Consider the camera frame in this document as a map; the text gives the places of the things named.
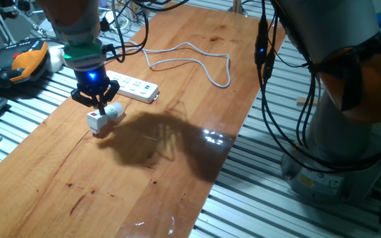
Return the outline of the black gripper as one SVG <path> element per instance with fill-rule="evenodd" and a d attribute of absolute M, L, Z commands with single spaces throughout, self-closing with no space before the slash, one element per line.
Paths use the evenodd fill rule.
<path fill-rule="evenodd" d="M 72 90 L 72 99 L 84 106 L 94 107 L 100 115 L 105 115 L 105 106 L 112 101 L 120 88 L 118 81 L 108 78 L 103 65 L 85 71 L 75 70 L 74 73 L 77 79 L 77 89 Z M 100 95 L 100 102 L 96 98 L 97 95 Z"/>

